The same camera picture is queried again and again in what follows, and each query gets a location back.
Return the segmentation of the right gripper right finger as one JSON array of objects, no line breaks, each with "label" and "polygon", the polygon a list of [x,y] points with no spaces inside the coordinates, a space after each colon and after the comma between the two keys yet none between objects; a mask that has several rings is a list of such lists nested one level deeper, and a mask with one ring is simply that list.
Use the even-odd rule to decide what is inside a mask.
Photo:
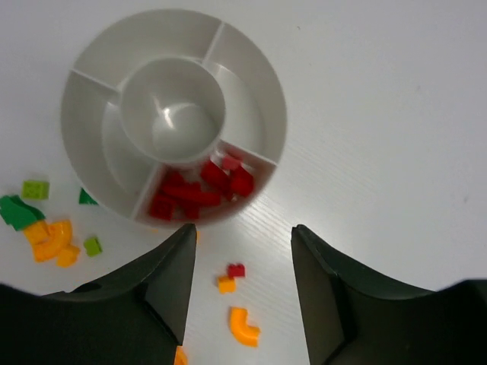
[{"label": "right gripper right finger", "polygon": [[431,291],[390,278],[322,240],[291,232],[312,364],[484,364],[486,282]]}]

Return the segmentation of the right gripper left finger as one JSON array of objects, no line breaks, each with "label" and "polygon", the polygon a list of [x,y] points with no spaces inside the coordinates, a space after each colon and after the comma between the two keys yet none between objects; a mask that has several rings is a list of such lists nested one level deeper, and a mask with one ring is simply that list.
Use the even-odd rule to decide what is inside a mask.
[{"label": "right gripper left finger", "polygon": [[3,364],[172,364],[196,258],[185,224],[150,252],[70,293],[1,286]]}]

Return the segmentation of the orange arch lego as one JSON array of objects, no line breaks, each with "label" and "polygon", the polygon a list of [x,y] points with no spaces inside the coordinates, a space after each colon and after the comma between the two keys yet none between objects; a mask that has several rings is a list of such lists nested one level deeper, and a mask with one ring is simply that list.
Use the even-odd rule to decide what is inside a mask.
[{"label": "orange arch lego", "polygon": [[257,348],[259,345],[260,328],[248,322],[248,310],[240,307],[231,307],[229,328],[234,338],[242,345]]}]

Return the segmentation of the red lego brick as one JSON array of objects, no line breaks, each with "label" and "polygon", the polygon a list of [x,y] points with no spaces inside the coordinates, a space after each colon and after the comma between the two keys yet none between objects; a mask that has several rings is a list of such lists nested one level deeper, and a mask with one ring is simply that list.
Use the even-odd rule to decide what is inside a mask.
[{"label": "red lego brick", "polygon": [[246,277],[245,265],[242,263],[228,264],[227,276],[229,278],[245,278]]}]

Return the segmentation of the red legos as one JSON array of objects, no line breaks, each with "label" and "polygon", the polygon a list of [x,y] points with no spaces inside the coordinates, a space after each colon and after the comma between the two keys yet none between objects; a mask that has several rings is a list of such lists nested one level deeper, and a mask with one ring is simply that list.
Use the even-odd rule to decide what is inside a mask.
[{"label": "red legos", "polygon": [[151,198],[148,215],[165,222],[197,221],[248,197],[254,187],[253,173],[241,159],[218,154],[189,170],[167,170]]}]

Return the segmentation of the orange curved lego by container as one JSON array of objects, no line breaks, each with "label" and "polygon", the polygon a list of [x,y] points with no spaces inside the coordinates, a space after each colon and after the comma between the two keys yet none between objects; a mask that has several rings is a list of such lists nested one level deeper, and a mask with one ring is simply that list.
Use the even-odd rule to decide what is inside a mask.
[{"label": "orange curved lego by container", "polygon": [[182,346],[177,347],[173,364],[188,365],[188,358]]}]

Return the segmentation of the lime lego beside cluster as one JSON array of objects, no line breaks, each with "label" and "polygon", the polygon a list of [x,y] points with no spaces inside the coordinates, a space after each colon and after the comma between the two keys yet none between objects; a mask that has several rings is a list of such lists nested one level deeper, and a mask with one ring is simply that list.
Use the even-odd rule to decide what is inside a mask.
[{"label": "lime lego beside cluster", "polygon": [[86,254],[95,257],[103,252],[100,241],[96,236],[88,237],[83,243]]}]

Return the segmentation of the yellow orange lego cluster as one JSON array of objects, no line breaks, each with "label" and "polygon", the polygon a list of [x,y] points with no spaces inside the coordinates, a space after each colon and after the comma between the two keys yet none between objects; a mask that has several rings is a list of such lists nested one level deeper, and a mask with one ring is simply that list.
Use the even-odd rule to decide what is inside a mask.
[{"label": "yellow orange lego cluster", "polygon": [[37,221],[23,230],[31,246],[35,262],[56,259],[59,267],[67,268],[78,261],[80,249],[72,244],[73,229],[70,220],[48,224]]}]

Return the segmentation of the dark green lego brick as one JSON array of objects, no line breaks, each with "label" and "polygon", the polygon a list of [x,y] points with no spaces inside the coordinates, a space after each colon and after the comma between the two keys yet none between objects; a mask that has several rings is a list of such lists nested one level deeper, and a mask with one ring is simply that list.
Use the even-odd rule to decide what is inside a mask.
[{"label": "dark green lego brick", "polygon": [[98,203],[83,188],[81,188],[79,192],[78,203],[80,205],[98,205]]}]

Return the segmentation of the dark green curved lego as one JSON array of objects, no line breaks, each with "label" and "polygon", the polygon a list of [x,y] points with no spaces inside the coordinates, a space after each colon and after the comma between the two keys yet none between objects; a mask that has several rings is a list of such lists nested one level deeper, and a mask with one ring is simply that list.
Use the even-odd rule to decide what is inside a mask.
[{"label": "dark green curved lego", "polygon": [[1,197],[1,217],[15,231],[23,230],[45,219],[45,215],[39,209],[24,203],[18,195]]}]

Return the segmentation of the lime lego top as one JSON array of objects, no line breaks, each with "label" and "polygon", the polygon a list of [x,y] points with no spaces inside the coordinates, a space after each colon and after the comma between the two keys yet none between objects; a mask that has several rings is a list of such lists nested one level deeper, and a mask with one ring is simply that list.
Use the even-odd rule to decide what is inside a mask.
[{"label": "lime lego top", "polygon": [[24,180],[21,197],[30,200],[47,200],[50,184],[42,180]]}]

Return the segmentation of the white round divided container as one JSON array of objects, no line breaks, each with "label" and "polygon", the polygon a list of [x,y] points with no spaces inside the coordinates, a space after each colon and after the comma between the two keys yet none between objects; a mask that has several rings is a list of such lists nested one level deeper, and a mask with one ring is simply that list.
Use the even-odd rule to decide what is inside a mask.
[{"label": "white round divided container", "polygon": [[69,72],[61,134],[73,170],[104,208],[163,227],[148,209],[171,170],[199,180],[206,162],[236,158],[254,190],[203,208],[210,224],[241,211],[261,192],[285,149],[282,86],[261,49],[224,21],[160,9],[99,33]]}]

